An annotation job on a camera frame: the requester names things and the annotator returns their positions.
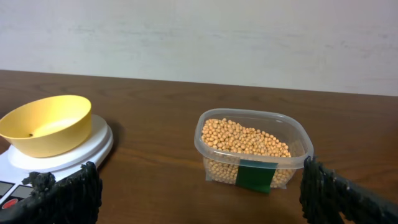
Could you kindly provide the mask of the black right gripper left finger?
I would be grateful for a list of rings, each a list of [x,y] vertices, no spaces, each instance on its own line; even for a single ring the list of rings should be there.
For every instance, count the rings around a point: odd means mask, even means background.
[[[1,224],[94,224],[102,204],[102,180],[93,162],[57,181],[50,172],[31,172],[22,180],[33,186],[30,196],[1,210]]]

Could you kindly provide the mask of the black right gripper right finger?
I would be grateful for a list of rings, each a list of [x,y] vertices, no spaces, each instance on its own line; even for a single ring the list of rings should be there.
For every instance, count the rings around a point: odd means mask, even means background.
[[[397,205],[325,168],[304,160],[300,198],[308,223],[397,224]]]

